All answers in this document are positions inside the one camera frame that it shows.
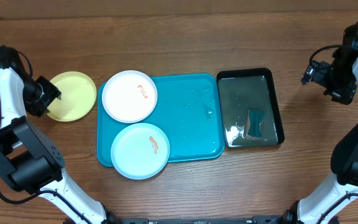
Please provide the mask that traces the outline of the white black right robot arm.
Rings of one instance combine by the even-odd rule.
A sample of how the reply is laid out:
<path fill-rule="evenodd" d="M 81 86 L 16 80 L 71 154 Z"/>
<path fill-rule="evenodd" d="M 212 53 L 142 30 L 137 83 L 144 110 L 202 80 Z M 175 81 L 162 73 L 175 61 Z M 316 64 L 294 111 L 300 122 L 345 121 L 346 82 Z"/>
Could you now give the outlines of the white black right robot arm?
<path fill-rule="evenodd" d="M 309 59 L 301 82 L 325 88 L 332 101 L 348 105 L 358 95 L 358 22 L 344 30 L 334 45 L 333 61 Z M 271 223 L 337 223 L 337 214 L 358 198 L 358 123 L 338 142 L 331 156 L 331 172 L 306 198 L 296 201 Z"/>

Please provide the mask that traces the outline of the yellow plate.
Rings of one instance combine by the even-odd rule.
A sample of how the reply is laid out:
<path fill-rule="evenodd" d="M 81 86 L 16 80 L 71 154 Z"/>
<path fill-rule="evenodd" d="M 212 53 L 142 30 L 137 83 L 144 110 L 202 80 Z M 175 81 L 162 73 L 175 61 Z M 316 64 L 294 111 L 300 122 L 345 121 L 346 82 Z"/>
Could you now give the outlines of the yellow plate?
<path fill-rule="evenodd" d="M 61 92 L 49 106 L 47 115 L 57 121 L 70 122 L 86 116 L 96 102 L 94 81 L 81 72 L 63 72 L 50 81 Z"/>

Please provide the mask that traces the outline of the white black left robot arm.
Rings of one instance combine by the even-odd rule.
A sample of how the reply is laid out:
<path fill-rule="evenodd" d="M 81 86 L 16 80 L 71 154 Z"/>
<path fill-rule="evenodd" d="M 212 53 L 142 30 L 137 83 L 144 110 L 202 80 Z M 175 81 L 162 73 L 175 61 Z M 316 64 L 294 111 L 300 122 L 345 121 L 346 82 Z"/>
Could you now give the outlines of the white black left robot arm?
<path fill-rule="evenodd" d="M 0 199 L 20 205 L 41 197 L 72 223 L 120 223 L 69 176 L 59 148 L 28 119 L 46 114 L 61 92 L 45 77 L 34 79 L 24 58 L 0 46 Z"/>

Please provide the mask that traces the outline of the white plate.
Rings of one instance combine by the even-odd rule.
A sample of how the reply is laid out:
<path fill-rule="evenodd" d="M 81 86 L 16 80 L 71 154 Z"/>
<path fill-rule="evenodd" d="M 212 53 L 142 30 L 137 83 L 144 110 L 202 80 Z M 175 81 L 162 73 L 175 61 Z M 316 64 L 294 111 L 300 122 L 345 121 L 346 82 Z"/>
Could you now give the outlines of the white plate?
<path fill-rule="evenodd" d="M 105 112 L 116 121 L 136 123 L 151 115 L 157 105 L 158 91 L 145 73 L 125 70 L 105 83 L 101 100 Z"/>

